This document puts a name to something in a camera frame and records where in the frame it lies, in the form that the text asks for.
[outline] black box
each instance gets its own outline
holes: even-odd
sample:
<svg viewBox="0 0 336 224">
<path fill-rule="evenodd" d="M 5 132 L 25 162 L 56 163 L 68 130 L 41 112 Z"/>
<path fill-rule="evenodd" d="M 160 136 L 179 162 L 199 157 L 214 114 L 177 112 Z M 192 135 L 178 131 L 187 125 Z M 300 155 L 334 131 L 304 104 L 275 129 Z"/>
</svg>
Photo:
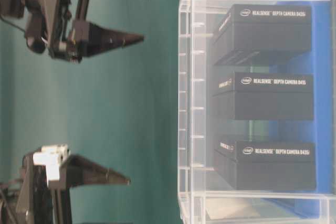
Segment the black box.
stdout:
<svg viewBox="0 0 336 224">
<path fill-rule="evenodd" d="M 313 120 L 311 75 L 234 72 L 215 80 L 214 107 L 234 120 Z"/>
<path fill-rule="evenodd" d="M 313 143 L 239 136 L 215 137 L 215 142 L 214 168 L 236 190 L 316 188 Z"/>
<path fill-rule="evenodd" d="M 311 50 L 311 7 L 242 5 L 214 31 L 212 63 L 269 66 Z"/>
</svg>

